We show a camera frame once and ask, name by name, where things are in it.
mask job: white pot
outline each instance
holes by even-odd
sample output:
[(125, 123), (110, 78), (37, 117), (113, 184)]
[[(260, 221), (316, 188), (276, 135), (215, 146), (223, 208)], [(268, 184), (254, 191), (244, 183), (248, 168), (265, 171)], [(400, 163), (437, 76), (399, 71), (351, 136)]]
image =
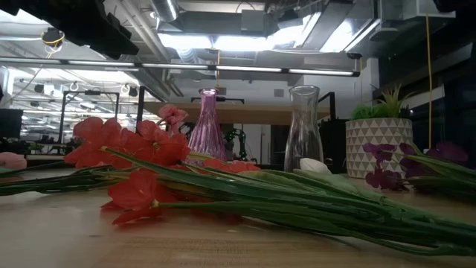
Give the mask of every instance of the white pot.
[[(398, 146), (402, 143), (413, 141), (412, 123), (409, 119), (402, 118), (373, 118), (352, 120), (346, 122), (346, 156), (347, 173), (354, 178), (365, 178), (375, 169), (376, 160), (372, 153), (365, 153), (364, 144), (392, 144), (397, 146), (397, 153), (402, 153)], [(384, 162), (384, 170), (405, 172), (398, 162)]]

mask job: table surface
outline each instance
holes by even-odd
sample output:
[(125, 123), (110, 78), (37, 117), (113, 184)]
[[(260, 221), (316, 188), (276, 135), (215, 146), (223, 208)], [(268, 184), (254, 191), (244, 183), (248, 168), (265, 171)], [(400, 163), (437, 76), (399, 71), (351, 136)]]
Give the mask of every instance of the table surface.
[[(388, 196), (476, 223), (467, 204), (413, 193)], [(476, 258), (414, 256), (352, 238), (343, 239), (346, 245), (265, 223), (228, 225), (181, 212), (117, 227), (111, 222), (120, 212), (100, 210), (108, 201), (105, 191), (0, 197), (0, 267), (476, 266)]]

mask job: glass vase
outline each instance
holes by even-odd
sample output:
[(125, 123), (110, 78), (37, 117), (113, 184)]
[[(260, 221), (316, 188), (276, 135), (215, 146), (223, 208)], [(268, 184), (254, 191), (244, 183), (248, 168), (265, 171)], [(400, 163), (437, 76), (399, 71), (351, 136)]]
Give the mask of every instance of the glass vase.
[(300, 168), (302, 158), (324, 160), (318, 128), (319, 88), (295, 86), (289, 90), (292, 104), (292, 122), (286, 142), (284, 170)]
[(225, 145), (222, 131), (216, 118), (217, 89), (200, 89), (202, 109), (192, 131), (188, 147), (197, 153), (204, 153), (214, 158), (226, 161)]

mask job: shelf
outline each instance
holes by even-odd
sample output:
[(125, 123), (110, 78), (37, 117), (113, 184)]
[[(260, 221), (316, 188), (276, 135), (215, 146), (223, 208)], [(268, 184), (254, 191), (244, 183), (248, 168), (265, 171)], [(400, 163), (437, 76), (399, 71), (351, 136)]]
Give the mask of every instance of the shelf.
[[(185, 122), (195, 123), (200, 115), (200, 103), (146, 102), (144, 103), (144, 108), (157, 115), (159, 109), (165, 104), (173, 104), (179, 109), (186, 111), (189, 116), (185, 118)], [(216, 105), (216, 114), (221, 124), (291, 124), (290, 106), (218, 103)], [(329, 114), (329, 108), (318, 108), (318, 118), (325, 118)]]

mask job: purple vase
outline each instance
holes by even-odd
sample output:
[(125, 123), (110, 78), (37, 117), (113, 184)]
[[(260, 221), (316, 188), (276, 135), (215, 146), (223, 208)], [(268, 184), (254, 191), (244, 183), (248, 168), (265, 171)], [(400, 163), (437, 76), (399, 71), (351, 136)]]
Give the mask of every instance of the purple vase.
[(216, 118), (217, 89), (200, 89), (202, 96), (202, 110), (192, 131), (188, 147), (197, 153), (208, 154), (217, 159), (226, 161), (225, 146), (223, 145), (222, 131)]

